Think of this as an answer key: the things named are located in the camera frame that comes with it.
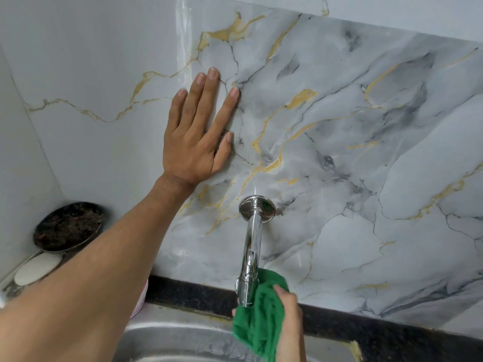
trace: pink container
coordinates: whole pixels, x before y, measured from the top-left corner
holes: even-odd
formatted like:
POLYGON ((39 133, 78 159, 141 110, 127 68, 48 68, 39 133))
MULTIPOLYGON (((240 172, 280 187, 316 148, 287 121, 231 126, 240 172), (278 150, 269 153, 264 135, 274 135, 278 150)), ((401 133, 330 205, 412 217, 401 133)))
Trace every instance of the pink container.
POLYGON ((144 288, 142 289, 141 296, 139 297, 138 303, 136 304, 136 307, 134 308, 134 311, 131 314, 131 317, 136 315, 139 310, 141 310, 142 305, 144 305, 144 300, 146 298, 146 291, 148 290, 148 281, 144 284, 144 288))

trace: green cloth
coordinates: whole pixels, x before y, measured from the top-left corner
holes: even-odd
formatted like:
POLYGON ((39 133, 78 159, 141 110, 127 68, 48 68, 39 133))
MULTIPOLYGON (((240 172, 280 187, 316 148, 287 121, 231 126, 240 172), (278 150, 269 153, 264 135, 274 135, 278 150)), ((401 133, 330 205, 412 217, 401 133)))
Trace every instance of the green cloth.
POLYGON ((285 278, 268 269, 258 269, 258 281, 253 306, 237 307, 233 335, 258 356, 274 362, 285 311, 273 286, 278 284, 286 291, 288 286, 285 278))

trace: marble pattern wall sticker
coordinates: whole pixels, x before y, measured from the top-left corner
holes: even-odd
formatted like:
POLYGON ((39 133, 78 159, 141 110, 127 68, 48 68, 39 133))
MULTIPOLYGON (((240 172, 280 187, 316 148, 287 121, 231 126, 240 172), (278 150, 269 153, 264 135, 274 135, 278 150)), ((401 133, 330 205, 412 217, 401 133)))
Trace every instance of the marble pattern wall sticker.
POLYGON ((162 172, 177 89, 216 66, 218 107, 241 90, 230 166, 155 273, 232 289, 257 193, 278 207, 262 264, 302 303, 440 327, 483 298, 480 44, 226 0, 50 1, 3 0, 0 41, 72 199, 122 215, 162 172))

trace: sink basin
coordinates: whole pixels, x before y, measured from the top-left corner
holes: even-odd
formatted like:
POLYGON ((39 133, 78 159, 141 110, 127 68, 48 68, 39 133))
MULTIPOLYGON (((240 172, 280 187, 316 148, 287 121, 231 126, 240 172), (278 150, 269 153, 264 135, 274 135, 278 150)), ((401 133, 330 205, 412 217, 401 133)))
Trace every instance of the sink basin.
MULTIPOLYGON (((305 336, 307 361, 357 362, 349 343, 305 336)), ((145 304, 126 327, 113 362, 263 361, 231 333, 231 321, 145 304)))

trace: faucet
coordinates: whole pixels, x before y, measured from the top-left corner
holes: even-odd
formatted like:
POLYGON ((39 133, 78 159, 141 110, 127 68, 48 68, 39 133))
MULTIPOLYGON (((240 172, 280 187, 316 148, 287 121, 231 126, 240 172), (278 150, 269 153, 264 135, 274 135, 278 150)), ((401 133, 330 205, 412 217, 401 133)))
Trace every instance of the faucet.
POLYGON ((253 305, 258 286, 258 260, 262 243, 262 225, 275 215, 275 205, 267 197, 252 195, 240 202, 238 211, 248 221, 245 249, 240 277, 235 282, 238 303, 243 307, 253 305))

